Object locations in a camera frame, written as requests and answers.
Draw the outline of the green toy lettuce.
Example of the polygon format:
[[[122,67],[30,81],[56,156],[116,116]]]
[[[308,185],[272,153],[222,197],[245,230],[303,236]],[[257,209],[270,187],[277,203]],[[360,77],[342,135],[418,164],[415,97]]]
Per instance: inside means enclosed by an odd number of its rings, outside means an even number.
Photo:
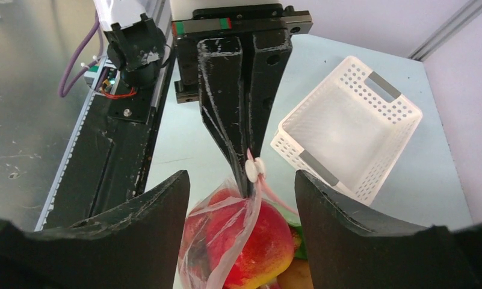
[[[307,260],[307,250],[304,242],[303,228],[301,225],[298,214],[287,210],[286,208],[280,209],[280,213],[286,220],[294,242],[294,257],[298,259]]]

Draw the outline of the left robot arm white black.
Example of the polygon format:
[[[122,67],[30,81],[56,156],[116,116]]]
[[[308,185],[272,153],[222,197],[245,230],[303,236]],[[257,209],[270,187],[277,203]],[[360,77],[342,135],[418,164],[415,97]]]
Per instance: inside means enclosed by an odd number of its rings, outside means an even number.
[[[96,1],[107,55],[137,92],[157,79],[168,37],[150,1]],[[182,94],[198,99],[203,123],[226,157],[244,197],[245,163],[261,153],[272,105],[292,52],[310,31],[309,11],[280,1],[170,1],[170,39]]]

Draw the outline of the red toy apple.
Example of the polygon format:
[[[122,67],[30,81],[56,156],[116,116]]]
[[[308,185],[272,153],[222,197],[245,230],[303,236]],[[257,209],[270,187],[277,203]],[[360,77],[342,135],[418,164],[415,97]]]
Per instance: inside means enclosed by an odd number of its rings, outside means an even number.
[[[187,215],[178,257],[183,288],[206,288],[206,281],[220,269],[221,257],[246,228],[251,205],[235,187],[222,186]],[[213,288],[273,288],[274,279],[294,259],[290,228],[280,211],[263,199],[255,226],[223,283]]]

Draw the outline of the brown toy potato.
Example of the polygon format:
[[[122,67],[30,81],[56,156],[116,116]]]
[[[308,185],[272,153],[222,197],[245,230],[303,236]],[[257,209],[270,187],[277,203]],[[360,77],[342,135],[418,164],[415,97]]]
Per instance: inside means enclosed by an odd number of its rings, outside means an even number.
[[[277,282],[282,289],[314,289],[309,263],[303,259],[294,259]]]

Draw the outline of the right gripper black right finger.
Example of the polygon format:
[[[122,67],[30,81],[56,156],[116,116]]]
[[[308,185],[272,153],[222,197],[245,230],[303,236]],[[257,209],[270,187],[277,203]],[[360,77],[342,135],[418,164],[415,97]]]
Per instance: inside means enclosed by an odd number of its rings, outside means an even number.
[[[315,288],[482,288],[482,223],[419,226],[295,174]]]

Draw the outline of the clear zip top bag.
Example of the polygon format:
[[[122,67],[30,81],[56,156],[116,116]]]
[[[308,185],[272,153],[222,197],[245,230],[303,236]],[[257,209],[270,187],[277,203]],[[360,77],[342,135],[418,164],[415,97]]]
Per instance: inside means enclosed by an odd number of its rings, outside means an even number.
[[[253,193],[242,197],[233,179],[187,215],[178,255],[184,288],[277,288],[295,259],[307,259],[298,212],[265,180],[261,158],[244,165]]]

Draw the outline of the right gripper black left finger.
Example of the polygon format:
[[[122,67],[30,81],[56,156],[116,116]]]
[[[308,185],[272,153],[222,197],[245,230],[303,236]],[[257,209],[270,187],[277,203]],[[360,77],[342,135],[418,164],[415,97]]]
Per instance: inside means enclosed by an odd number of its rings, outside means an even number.
[[[26,232],[0,219],[0,288],[171,288],[189,195],[180,170],[70,227]]]

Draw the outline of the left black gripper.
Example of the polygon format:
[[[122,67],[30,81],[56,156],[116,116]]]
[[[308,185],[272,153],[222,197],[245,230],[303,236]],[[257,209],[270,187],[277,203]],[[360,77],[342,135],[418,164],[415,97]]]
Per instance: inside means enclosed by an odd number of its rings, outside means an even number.
[[[290,35],[307,34],[312,16],[291,5],[257,4],[196,9],[190,19],[171,24],[181,76],[175,82],[176,101],[199,100],[203,123],[227,159],[241,196],[250,197],[244,168],[247,147],[254,157],[260,156],[273,102],[292,52]],[[279,28],[288,32],[269,31]],[[243,49],[236,36],[253,32],[246,125]]]

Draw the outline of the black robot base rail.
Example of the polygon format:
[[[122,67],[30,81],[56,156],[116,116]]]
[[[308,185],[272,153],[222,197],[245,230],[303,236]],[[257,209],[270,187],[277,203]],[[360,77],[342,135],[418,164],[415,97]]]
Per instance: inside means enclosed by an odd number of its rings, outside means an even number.
[[[170,57],[153,94],[88,94],[36,230],[72,225],[145,192],[174,64]]]

